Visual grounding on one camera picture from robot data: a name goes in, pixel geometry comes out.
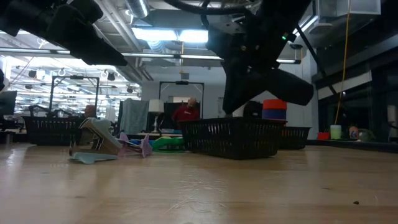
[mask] blue container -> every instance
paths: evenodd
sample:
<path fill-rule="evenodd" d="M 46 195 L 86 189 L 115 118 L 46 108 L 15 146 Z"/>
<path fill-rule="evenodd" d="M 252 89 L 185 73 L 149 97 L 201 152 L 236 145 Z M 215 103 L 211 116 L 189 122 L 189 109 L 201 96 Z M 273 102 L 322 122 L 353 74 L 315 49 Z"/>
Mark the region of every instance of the blue container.
<path fill-rule="evenodd" d="M 286 110 L 264 109 L 262 111 L 262 119 L 286 120 Z"/>

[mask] lamp shade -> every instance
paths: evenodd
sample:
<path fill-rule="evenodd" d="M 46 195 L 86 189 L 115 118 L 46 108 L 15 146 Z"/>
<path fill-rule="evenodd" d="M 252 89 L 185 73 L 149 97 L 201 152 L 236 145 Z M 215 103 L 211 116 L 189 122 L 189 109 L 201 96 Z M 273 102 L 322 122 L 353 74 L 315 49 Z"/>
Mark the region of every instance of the lamp shade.
<path fill-rule="evenodd" d="M 164 113 L 164 103 L 162 100 L 153 99 L 149 100 L 149 110 L 150 113 Z"/>

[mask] yellow cable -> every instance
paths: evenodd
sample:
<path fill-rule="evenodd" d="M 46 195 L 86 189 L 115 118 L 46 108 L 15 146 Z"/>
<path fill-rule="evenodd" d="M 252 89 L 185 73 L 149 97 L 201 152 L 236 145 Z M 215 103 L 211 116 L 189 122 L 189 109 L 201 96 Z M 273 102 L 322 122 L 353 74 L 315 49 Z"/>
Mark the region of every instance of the yellow cable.
<path fill-rule="evenodd" d="M 343 61 L 343 79 L 341 81 L 341 91 L 340 91 L 340 97 L 338 99 L 338 104 L 337 104 L 337 113 L 336 113 L 335 125 L 337 124 L 338 113 L 340 111 L 340 106 L 341 106 L 341 97 L 342 97 L 342 94 L 343 94 L 344 79 L 346 78 L 346 62 L 347 62 L 347 49 L 348 49 L 348 27 L 349 27 L 349 15 L 351 14 L 351 2 L 352 2 L 352 0 L 349 0 L 348 13 L 347 13 L 347 25 L 346 25 L 346 43 L 345 43 L 344 61 Z"/>

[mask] man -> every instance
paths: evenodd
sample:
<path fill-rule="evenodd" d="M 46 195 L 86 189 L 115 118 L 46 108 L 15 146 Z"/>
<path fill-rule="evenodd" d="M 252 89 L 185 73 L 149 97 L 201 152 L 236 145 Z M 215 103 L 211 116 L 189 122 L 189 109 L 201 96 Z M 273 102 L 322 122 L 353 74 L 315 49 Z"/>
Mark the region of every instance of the man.
<path fill-rule="evenodd" d="M 173 116 L 173 121 L 195 121 L 200 119 L 200 111 L 197 107 L 197 99 L 190 98 L 188 104 L 180 106 L 175 110 Z"/>

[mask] monitor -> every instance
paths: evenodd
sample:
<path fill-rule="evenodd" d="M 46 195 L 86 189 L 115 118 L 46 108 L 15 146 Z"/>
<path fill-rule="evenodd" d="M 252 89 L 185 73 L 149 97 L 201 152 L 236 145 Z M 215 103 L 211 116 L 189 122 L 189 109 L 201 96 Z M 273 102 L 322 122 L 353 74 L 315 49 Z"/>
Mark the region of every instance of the monitor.
<path fill-rule="evenodd" d="M 0 115 L 14 115 L 17 91 L 4 91 L 0 93 Z"/>

